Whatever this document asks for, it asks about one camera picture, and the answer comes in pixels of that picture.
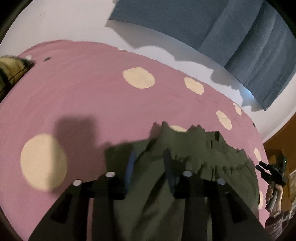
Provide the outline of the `blue curtain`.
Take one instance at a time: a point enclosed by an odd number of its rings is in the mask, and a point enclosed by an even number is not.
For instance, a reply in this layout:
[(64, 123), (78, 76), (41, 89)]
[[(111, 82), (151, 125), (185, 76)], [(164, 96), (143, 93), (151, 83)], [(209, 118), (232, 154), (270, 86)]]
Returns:
[(262, 109), (295, 74), (295, 35), (267, 1), (118, 1), (110, 20), (161, 32), (211, 58)]

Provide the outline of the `black gold striped pillow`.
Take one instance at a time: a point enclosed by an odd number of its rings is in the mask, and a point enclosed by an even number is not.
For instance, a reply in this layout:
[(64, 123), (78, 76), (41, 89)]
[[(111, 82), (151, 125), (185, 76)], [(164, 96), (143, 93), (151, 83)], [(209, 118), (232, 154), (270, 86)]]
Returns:
[(34, 61), (32, 60), (17, 56), (1, 56), (1, 101), (33, 66)]

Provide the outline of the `pink polka dot bedsheet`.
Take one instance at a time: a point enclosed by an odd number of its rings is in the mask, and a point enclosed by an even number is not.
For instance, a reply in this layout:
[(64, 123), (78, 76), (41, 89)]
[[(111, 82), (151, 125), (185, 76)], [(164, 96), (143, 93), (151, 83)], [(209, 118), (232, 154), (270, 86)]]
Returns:
[(108, 145), (143, 140), (166, 121), (201, 125), (254, 163), (266, 153), (251, 118), (197, 78), (115, 47), (73, 41), (22, 53), (35, 65), (1, 102), (1, 208), (23, 240), (73, 179), (105, 170)]

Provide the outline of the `olive green small garment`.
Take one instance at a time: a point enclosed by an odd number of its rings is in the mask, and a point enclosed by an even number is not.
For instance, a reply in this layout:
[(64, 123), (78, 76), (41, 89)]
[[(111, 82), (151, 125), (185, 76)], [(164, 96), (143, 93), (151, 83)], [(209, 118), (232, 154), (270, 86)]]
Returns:
[[(114, 202), (121, 240), (182, 240), (185, 201), (170, 191), (163, 161), (164, 151), (198, 177), (224, 179), (254, 213), (259, 202), (258, 181), (253, 162), (243, 150), (226, 143), (219, 132), (192, 126), (184, 133), (167, 123), (154, 127), (154, 137), (122, 143), (105, 150), (108, 171), (124, 175), (130, 154), (136, 155), (126, 198)], [(101, 219), (101, 200), (93, 203), (92, 239), (98, 239), (95, 226)]]

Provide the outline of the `brown wooden furniture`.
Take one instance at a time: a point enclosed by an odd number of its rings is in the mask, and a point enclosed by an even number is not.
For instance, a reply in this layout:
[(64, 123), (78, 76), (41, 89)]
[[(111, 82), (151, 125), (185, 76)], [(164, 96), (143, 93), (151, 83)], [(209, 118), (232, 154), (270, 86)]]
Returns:
[(281, 155), (287, 158), (287, 176), (295, 170), (295, 116), (263, 145), (268, 162), (275, 164)]

